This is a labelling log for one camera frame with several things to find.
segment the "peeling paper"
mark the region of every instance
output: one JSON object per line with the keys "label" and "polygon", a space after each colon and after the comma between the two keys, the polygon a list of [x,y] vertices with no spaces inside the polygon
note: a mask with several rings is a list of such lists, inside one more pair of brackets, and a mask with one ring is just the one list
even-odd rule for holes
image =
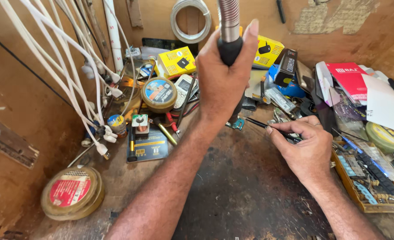
{"label": "peeling paper", "polygon": [[327,18],[328,4],[316,5],[308,0],[309,7],[303,8],[295,23],[294,34],[331,33],[343,27],[343,34],[355,34],[370,13],[380,5],[379,0],[342,0],[331,17]]}

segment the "black box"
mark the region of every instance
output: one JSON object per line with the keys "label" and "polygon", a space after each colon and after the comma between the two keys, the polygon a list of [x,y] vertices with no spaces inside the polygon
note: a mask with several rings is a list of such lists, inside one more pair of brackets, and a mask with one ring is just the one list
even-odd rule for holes
{"label": "black box", "polygon": [[298,64],[298,52],[292,49],[285,49],[280,66],[275,74],[274,83],[287,88],[290,81],[293,79]]}

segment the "fingernail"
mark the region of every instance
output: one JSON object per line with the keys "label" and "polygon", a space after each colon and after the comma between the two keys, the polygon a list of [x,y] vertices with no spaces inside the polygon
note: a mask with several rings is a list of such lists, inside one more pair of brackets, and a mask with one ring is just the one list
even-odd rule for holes
{"label": "fingernail", "polygon": [[259,34],[259,20],[253,19],[249,25],[249,33],[253,36],[257,36]]}
{"label": "fingernail", "polygon": [[268,134],[271,134],[271,133],[272,133],[272,127],[268,126],[268,127],[266,128],[266,132],[267,132]]}

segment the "left hand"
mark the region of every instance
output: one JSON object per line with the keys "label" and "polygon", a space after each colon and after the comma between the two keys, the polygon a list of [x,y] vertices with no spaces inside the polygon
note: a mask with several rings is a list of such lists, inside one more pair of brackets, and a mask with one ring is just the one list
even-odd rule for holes
{"label": "left hand", "polygon": [[216,30],[197,59],[197,72],[201,91],[201,118],[223,126],[240,101],[250,78],[253,60],[258,50],[259,21],[253,20],[243,36],[243,47],[235,63],[228,67],[220,57]]}

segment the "yellow box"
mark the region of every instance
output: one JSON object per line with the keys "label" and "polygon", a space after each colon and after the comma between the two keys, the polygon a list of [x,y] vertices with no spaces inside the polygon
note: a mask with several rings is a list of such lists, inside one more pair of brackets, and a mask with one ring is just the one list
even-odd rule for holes
{"label": "yellow box", "polygon": [[196,71],[196,61],[186,46],[159,54],[155,71],[157,76],[164,78],[191,74]]}
{"label": "yellow box", "polygon": [[253,62],[269,68],[283,49],[281,42],[258,35],[258,51]]}

